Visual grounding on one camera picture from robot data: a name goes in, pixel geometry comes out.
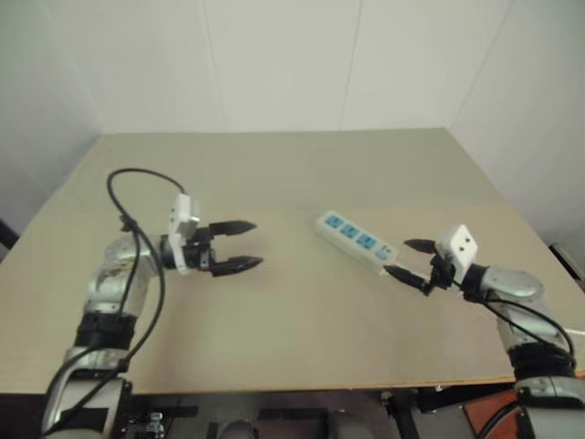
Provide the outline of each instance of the white wall panel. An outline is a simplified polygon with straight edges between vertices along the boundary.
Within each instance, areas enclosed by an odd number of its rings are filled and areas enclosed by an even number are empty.
[[[0,3],[0,58],[0,144],[50,193],[101,132],[101,118],[39,2]]]
[[[109,132],[223,130],[200,1],[44,4]]]
[[[230,131],[336,130],[359,0],[211,0]]]
[[[516,1],[452,131],[545,241],[582,222],[585,3]]]
[[[585,279],[585,222],[569,233],[557,249],[582,279]]]
[[[0,144],[0,218],[17,233],[27,226],[47,200],[42,190]]]
[[[364,0],[344,129],[449,126],[510,0]]]

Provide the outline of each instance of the black cable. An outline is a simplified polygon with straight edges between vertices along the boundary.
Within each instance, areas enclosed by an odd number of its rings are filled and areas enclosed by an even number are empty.
[[[53,390],[55,390],[55,386],[57,385],[57,382],[59,381],[61,376],[71,366],[73,366],[75,363],[77,363],[77,361],[79,359],[81,359],[82,357],[85,357],[86,355],[88,355],[90,352],[93,352],[94,350],[98,350],[98,347],[97,346],[89,346],[89,347],[83,349],[82,351],[78,352],[77,354],[75,354],[73,357],[71,357],[70,359],[65,361],[63,364],[61,364],[61,367],[58,368],[57,372],[53,376],[53,379],[51,380],[51,382],[49,383],[49,385],[47,387],[46,402],[48,402],[48,399],[50,398],[51,393],[53,392]]]
[[[494,303],[494,304],[506,304],[506,305],[515,306],[517,308],[520,308],[520,309],[527,311],[528,313],[533,314],[534,316],[540,317],[545,322],[552,325],[558,332],[560,332],[560,334],[563,336],[563,338],[565,338],[565,341],[567,342],[567,346],[569,347],[569,354],[572,357],[575,356],[575,345],[573,344],[573,340],[571,339],[569,334],[567,334],[567,331],[565,331],[565,328],[562,327],[558,322],[556,322],[555,320],[553,320],[549,316],[546,316],[546,315],[540,313],[539,311],[537,311],[536,309],[532,309],[529,306],[517,304],[516,302],[512,302],[511,300],[488,299],[487,302]]]
[[[152,320],[151,320],[148,328],[144,331],[143,336],[138,340],[138,342],[136,343],[136,345],[130,350],[130,352],[128,352],[128,355],[126,355],[126,357],[124,359],[122,359],[118,363],[118,366],[116,368],[111,369],[98,382],[98,384],[96,384],[96,386],[91,391],[89,391],[73,407],[71,407],[63,417],[61,417],[56,423],[53,423],[53,425],[51,425],[51,427],[48,428],[43,433],[43,435],[53,434],[56,431],[60,430],[66,423],[68,423],[71,419],[73,419],[74,416],[76,416],[78,414],[78,412],[81,410],[81,408],[91,398],[93,398],[93,396],[95,396],[95,394],[98,391],[100,391],[100,389],[103,386],[105,386],[119,372],[121,372],[122,370],[124,370],[124,369],[127,368],[128,363],[130,362],[130,360],[133,358],[134,355],[136,355],[136,353],[138,352],[138,350],[140,350],[140,348],[144,345],[144,343],[146,342],[146,340],[152,334],[152,332],[154,330],[154,327],[156,326],[156,323],[158,322],[158,319],[159,319],[159,317],[161,315],[161,312],[163,310],[163,304],[165,303],[165,269],[163,267],[163,264],[161,263],[161,260],[160,260],[160,258],[158,256],[158,253],[156,252],[156,249],[154,248],[154,245],[151,243],[150,239],[148,238],[148,235],[146,235],[146,233],[138,225],[138,223],[136,222],[136,220],[130,216],[130,214],[123,207],[122,203],[116,197],[116,195],[114,194],[114,191],[113,191],[112,182],[113,182],[114,178],[116,176],[118,176],[120,174],[124,174],[124,173],[142,173],[142,174],[149,174],[149,175],[152,175],[152,176],[160,177],[160,178],[162,178],[164,180],[167,180],[167,181],[173,183],[181,191],[181,193],[185,193],[185,189],[183,188],[183,186],[181,186],[178,182],[176,182],[175,180],[173,180],[171,177],[165,176],[163,174],[159,174],[158,172],[151,171],[149,169],[141,169],[141,168],[137,168],[137,167],[127,167],[127,168],[122,168],[122,169],[118,169],[116,171],[113,171],[112,173],[110,173],[108,175],[108,180],[107,180],[108,195],[110,196],[110,199],[112,200],[113,205],[122,214],[122,222],[124,223],[123,230],[131,231],[133,233],[133,236],[134,237],[136,237],[136,235],[137,235],[139,239],[142,238],[142,240],[146,244],[146,247],[148,247],[148,250],[149,250],[149,252],[151,254],[151,257],[154,260],[154,265],[156,267],[156,271],[158,273],[158,280],[159,280],[159,298],[158,298],[158,303],[156,305],[156,309],[154,310],[153,318],[152,318]],[[140,242],[139,242],[139,240],[135,240],[134,243],[137,244],[137,246],[136,246],[137,247],[136,254],[139,255],[140,254],[140,248],[139,248]],[[124,293],[126,295],[127,295],[126,290],[127,291],[130,291],[130,281],[131,281],[131,279],[129,278],[129,282],[126,284],[126,287],[124,289]]]
[[[525,334],[528,334],[529,336],[531,336],[533,339],[535,339],[536,341],[539,341],[540,343],[542,343],[545,347],[549,348],[550,350],[555,351],[557,354],[560,354],[564,357],[569,357],[570,363],[571,363],[571,367],[575,368],[575,365],[577,364],[577,361],[575,360],[575,358],[569,353],[567,352],[565,349],[559,348],[558,346],[550,343],[549,341],[546,341],[544,338],[542,338],[541,336],[537,336],[535,333],[533,333],[532,331],[529,331],[528,329],[520,326],[517,323],[514,323],[512,320],[510,320],[508,317],[504,316],[502,313],[496,311],[495,309],[493,309],[490,305],[488,305],[486,302],[482,303],[483,306],[485,306],[490,312],[492,312],[493,314],[495,314],[496,316],[500,317],[502,320],[504,320],[508,325],[511,325],[512,327],[515,327],[516,329],[519,329],[520,331],[524,332]]]
[[[138,268],[138,260],[140,259],[140,239],[138,238],[138,233],[136,232],[136,230],[132,230],[132,236],[134,239],[134,248],[136,249],[136,253],[134,255],[132,269],[130,270],[130,274],[128,275],[126,286],[124,287],[124,294],[122,295],[122,301],[120,302],[120,309],[118,309],[118,316],[122,314],[124,306],[126,305],[126,300],[128,300],[130,287],[132,286],[132,281],[134,279],[134,275],[136,274],[136,269]]]
[[[176,409],[181,406],[181,401],[183,400],[183,396],[179,396],[176,400]],[[167,437],[171,433],[171,428],[173,428],[173,424],[175,423],[175,417],[172,417],[169,421],[168,425],[165,427],[165,437]]]
[[[484,424],[484,428],[482,428],[482,431],[477,435],[477,439],[486,439],[487,436],[492,433],[494,428],[507,418],[510,413],[516,410],[519,405],[518,401],[512,401],[504,407],[501,407],[500,410],[495,412],[487,423]]]

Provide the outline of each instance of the power strip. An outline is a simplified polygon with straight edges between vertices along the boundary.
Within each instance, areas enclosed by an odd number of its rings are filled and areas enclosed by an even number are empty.
[[[399,254],[397,249],[333,210],[316,221],[315,231],[379,275],[387,274],[384,265],[392,264]]]

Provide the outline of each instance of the robotic arm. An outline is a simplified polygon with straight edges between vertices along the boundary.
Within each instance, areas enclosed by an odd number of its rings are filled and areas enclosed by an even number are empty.
[[[434,287],[456,285],[465,300],[498,316],[497,328],[516,376],[519,437],[585,437],[585,381],[575,378],[572,341],[549,316],[538,279],[526,272],[473,263],[477,244],[464,225],[437,241],[405,243],[433,254],[431,277],[397,265],[385,267],[389,274],[425,295]]]
[[[147,337],[146,334],[130,349],[149,281],[159,273],[156,261],[183,275],[199,270],[213,276],[240,273],[262,261],[238,256],[218,262],[211,248],[216,236],[241,234],[254,229],[254,224],[227,221],[200,228],[199,218],[198,204],[182,193],[177,196],[168,234],[148,237],[157,258],[135,232],[108,246],[105,262],[90,281],[73,347],[49,385],[42,422],[44,436],[51,439],[123,436],[132,384],[118,374],[128,370],[130,358]]]

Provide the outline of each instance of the wooden tabletop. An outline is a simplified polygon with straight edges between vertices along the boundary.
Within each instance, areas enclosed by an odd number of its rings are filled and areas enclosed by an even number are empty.
[[[374,388],[511,380],[486,311],[455,291],[425,297],[378,277],[314,234],[335,209],[428,273],[408,238],[465,223],[478,262],[528,270],[553,316],[585,329],[585,295],[444,130],[314,134],[117,134],[93,147],[0,264],[0,392],[42,392],[74,340],[87,284],[120,236],[105,180],[124,166],[180,181],[203,222],[250,220],[219,258],[265,262],[223,278],[167,274],[161,320],[134,358],[139,393]],[[117,191],[147,232],[165,233],[174,189],[122,176]],[[140,334],[157,298],[151,283]],[[581,367],[583,336],[574,336]]]

